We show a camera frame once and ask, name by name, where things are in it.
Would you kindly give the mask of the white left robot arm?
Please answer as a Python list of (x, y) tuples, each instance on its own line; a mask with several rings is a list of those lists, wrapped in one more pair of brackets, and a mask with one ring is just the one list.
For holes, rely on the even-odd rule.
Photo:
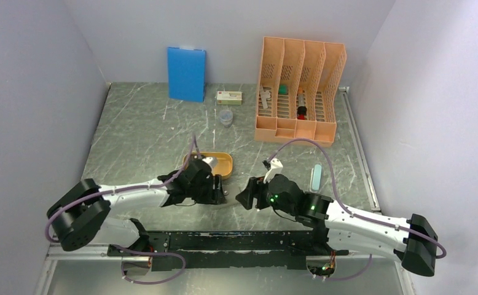
[(146, 252), (149, 239), (136, 219), (116, 215), (137, 208), (164, 208), (186, 199), (204, 205), (224, 202), (221, 176), (214, 174), (215, 157), (188, 160), (177, 171), (150, 181), (122, 186), (102, 186), (93, 179), (79, 181), (47, 211), (45, 237), (64, 251), (91, 243), (124, 247), (132, 255)]

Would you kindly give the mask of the black red stamp knob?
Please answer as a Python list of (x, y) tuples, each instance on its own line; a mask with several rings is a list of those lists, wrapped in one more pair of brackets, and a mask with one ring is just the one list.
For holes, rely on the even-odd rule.
[(307, 119), (307, 107), (306, 106), (299, 106), (297, 108), (297, 119), (299, 119), (299, 120), (306, 120)]

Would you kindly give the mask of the green eraser block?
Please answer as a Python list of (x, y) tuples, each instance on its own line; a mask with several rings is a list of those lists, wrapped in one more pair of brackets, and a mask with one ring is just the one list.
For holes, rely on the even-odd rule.
[(287, 85), (281, 84), (278, 89), (279, 95), (288, 95), (289, 87)]

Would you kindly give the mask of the aluminium frame rail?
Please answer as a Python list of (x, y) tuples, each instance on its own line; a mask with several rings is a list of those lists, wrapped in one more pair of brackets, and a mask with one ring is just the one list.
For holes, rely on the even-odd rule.
[(182, 251), (176, 258), (108, 257), (104, 246), (65, 253), (51, 246), (37, 294), (413, 294), (410, 276), (380, 256), (337, 256), (331, 278), (313, 277), (317, 257), (283, 251)]

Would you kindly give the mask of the orange grey utility knife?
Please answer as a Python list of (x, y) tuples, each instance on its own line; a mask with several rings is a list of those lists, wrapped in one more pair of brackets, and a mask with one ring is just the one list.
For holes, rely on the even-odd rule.
[(297, 102), (299, 107), (305, 106), (304, 90), (302, 87), (299, 87), (297, 90)]

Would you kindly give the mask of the light blue eraser bar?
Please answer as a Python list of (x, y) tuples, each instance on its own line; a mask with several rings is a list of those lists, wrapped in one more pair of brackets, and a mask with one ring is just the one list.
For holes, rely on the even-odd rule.
[(321, 177), (322, 177), (323, 168), (322, 165), (316, 164), (311, 170), (310, 185), (309, 189), (312, 192), (319, 192), (321, 187)]

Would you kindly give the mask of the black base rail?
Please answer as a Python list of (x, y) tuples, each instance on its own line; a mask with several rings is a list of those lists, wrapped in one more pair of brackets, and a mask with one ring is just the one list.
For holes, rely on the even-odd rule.
[(333, 249), (312, 230), (149, 231), (138, 251), (158, 253), (151, 270), (285, 267), (306, 270), (307, 259), (328, 258)]

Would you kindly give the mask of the grey metal bracket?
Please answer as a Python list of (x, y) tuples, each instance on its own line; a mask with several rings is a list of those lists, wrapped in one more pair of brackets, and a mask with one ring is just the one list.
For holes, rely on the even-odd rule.
[(269, 108), (268, 101), (271, 99), (271, 88), (260, 85), (259, 96), (261, 99), (263, 109), (268, 109)]

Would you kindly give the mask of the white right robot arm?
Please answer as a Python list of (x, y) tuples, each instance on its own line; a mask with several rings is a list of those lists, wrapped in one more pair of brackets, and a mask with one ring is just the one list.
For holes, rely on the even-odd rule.
[(328, 196), (303, 191), (281, 174), (271, 181), (250, 178), (235, 198), (247, 210), (282, 211), (312, 228), (317, 234), (311, 236), (310, 247), (316, 254), (329, 250), (376, 254), (416, 275), (435, 274), (438, 236), (422, 215), (393, 218), (341, 206)]

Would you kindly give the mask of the peach desk file organizer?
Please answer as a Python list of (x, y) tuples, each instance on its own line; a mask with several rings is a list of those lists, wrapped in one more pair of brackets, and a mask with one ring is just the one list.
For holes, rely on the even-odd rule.
[(332, 146), (334, 100), (346, 62), (341, 43), (264, 37), (254, 139), (286, 143), (306, 138)]

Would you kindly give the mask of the blue upright box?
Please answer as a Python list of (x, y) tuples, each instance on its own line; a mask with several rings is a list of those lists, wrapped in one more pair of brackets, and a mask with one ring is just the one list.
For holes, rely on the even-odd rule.
[(167, 48), (168, 95), (172, 99), (204, 101), (206, 51)]

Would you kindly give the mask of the small green white carton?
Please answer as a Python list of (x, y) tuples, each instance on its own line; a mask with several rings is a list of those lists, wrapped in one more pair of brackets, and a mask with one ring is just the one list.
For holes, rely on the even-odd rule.
[(241, 91), (222, 91), (216, 92), (216, 101), (219, 105), (241, 105), (243, 102)]

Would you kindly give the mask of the orange oval plastic tray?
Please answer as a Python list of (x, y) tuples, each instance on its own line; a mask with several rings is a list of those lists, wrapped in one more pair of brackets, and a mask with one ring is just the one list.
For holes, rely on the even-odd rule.
[[(197, 161), (198, 159), (208, 157), (213, 158), (213, 161), (211, 162), (211, 171), (207, 168), (203, 168), (201, 164), (191, 164), (191, 162)], [(186, 155), (183, 158), (183, 161), (187, 159), (188, 164), (179, 177), (198, 181), (203, 179), (213, 179), (219, 176), (221, 180), (227, 180), (232, 174), (233, 158), (230, 154), (225, 152), (202, 152), (200, 156), (198, 156), (196, 152), (193, 152), (190, 156)]]

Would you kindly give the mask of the clear round plastic jar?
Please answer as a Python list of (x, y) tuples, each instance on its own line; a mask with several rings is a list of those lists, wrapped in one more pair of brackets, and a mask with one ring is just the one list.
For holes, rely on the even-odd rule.
[(224, 127), (230, 127), (233, 124), (233, 112), (229, 109), (221, 110), (218, 118)]

